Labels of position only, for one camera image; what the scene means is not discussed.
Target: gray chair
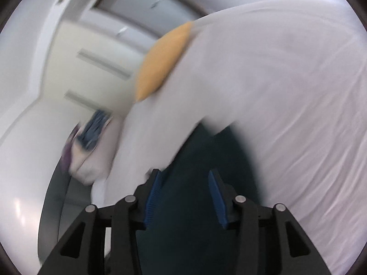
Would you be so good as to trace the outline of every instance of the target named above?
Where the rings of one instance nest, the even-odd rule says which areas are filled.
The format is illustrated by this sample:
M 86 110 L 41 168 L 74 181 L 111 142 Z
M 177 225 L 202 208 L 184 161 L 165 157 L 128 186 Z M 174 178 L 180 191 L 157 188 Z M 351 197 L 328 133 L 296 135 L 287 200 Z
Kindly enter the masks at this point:
M 38 258 L 43 264 L 79 213 L 91 204 L 91 186 L 63 172 L 58 162 L 48 185 L 38 230 Z

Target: dark green cloth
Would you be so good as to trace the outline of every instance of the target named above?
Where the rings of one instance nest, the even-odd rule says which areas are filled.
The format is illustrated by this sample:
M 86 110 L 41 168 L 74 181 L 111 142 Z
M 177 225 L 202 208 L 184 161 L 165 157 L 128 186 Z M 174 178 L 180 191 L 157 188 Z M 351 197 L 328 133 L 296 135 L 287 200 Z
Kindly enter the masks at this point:
M 226 273 L 236 233 L 218 222 L 208 186 L 214 168 L 238 194 L 259 203 L 253 170 L 231 129 L 213 136 L 199 124 L 162 172 L 152 223 L 137 232 L 143 275 Z

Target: bed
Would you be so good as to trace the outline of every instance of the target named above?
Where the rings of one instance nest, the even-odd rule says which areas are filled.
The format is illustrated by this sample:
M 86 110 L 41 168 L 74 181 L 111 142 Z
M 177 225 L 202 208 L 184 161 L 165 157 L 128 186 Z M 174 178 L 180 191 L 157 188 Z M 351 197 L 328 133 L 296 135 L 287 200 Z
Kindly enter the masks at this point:
M 273 0 L 194 22 L 164 85 L 125 119 L 92 202 L 115 204 L 164 169 L 195 125 L 229 124 L 256 167 L 262 205 L 284 203 L 333 275 L 367 241 L 367 34 L 351 9 Z

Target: white bed sheet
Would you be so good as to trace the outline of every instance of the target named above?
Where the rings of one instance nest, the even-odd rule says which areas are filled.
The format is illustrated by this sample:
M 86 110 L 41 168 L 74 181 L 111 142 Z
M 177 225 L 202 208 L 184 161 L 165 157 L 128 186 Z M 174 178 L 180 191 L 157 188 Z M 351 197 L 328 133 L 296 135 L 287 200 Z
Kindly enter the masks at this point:
M 165 168 L 202 118 L 235 122 L 263 205 L 287 205 L 334 275 L 367 241 L 367 39 L 349 8 L 314 0 L 239 6 L 198 20 L 164 86 L 133 106 L 104 204 Z

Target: yellow pillow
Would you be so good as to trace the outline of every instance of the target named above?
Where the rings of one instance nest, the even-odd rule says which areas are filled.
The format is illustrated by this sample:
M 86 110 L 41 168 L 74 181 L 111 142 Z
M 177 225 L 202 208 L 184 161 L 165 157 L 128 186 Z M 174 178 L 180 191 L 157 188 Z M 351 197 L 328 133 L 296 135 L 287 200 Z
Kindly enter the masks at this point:
M 150 49 L 138 74 L 136 101 L 146 99 L 162 85 L 188 43 L 191 26 L 188 22 L 173 29 Z

